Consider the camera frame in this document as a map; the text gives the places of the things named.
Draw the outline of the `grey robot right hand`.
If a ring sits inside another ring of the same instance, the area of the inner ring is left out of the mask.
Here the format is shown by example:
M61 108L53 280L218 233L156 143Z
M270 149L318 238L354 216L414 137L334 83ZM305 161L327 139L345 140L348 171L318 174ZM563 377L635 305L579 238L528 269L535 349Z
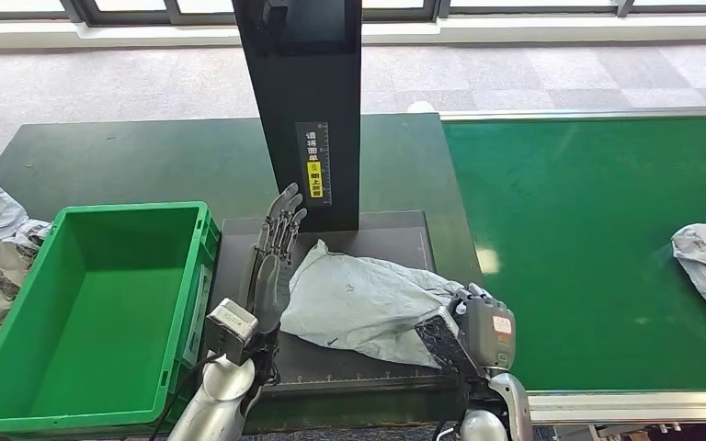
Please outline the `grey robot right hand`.
M470 283L453 293L450 310L475 365L510 370L516 352L516 321L507 305Z

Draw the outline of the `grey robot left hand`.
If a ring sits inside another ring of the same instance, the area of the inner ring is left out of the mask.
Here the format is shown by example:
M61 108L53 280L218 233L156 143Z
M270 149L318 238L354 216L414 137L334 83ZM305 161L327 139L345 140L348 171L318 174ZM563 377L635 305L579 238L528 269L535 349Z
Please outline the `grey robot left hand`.
M256 317L259 334L269 334L279 327L290 302L292 249L307 215L302 201L299 186L289 184L271 203L251 248L245 271L245 308Z

